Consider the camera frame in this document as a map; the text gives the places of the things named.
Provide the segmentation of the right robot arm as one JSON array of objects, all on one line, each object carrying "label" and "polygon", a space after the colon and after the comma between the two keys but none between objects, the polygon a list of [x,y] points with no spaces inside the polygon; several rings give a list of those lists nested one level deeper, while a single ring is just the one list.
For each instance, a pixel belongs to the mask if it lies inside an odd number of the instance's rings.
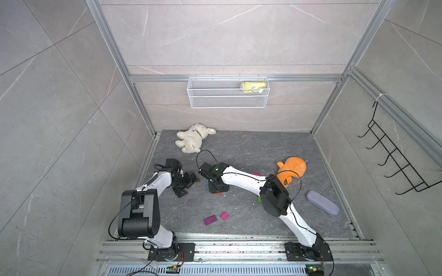
[{"label": "right robot arm", "polygon": [[236,186],[259,196],[264,210],[281,219],[297,237],[295,242],[284,243],[288,261],[334,261],[330,246],[296,211],[289,192],[276,175],[259,177],[225,163],[204,163],[199,167],[199,174],[208,180],[209,188],[216,193]]}]

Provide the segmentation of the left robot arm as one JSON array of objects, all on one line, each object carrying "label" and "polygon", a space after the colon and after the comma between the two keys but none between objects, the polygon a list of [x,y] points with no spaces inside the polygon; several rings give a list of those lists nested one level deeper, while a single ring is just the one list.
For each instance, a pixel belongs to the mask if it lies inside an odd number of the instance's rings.
[{"label": "left robot arm", "polygon": [[122,193],[120,210],[110,222],[110,225],[117,222],[117,234],[108,229],[108,235],[114,240],[142,241],[143,247],[155,254],[150,260],[178,261],[179,265],[192,262],[195,244],[179,243],[176,234],[161,224],[159,197],[171,188],[182,198],[200,179],[194,172],[183,172],[177,159],[169,158],[164,165],[154,167],[153,176],[142,186]]}]

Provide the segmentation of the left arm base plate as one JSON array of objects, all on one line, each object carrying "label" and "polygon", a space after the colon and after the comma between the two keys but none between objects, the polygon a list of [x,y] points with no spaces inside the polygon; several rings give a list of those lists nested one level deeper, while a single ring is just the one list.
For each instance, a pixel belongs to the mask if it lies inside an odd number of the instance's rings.
[{"label": "left arm base plate", "polygon": [[195,256],[194,243],[175,243],[169,248],[149,249],[148,261],[159,262],[192,262]]}]

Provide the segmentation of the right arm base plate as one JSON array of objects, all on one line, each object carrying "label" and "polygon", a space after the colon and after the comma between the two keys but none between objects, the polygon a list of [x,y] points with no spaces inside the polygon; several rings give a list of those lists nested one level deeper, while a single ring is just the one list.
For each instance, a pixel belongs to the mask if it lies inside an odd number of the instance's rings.
[{"label": "right arm base plate", "polygon": [[301,262],[301,261],[333,261],[332,252],[329,245],[320,241],[314,247],[306,247],[300,243],[287,242],[284,243],[284,250],[287,261]]}]

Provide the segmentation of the purple rectangular block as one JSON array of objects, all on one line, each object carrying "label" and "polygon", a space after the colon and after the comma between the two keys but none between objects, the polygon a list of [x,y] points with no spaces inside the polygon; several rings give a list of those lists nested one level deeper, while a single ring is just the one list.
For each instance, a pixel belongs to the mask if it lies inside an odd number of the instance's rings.
[{"label": "purple rectangular block", "polygon": [[205,226],[209,226],[209,225],[217,222],[217,220],[218,220],[217,217],[215,215],[212,215],[210,217],[205,218],[203,221],[204,221]]}]

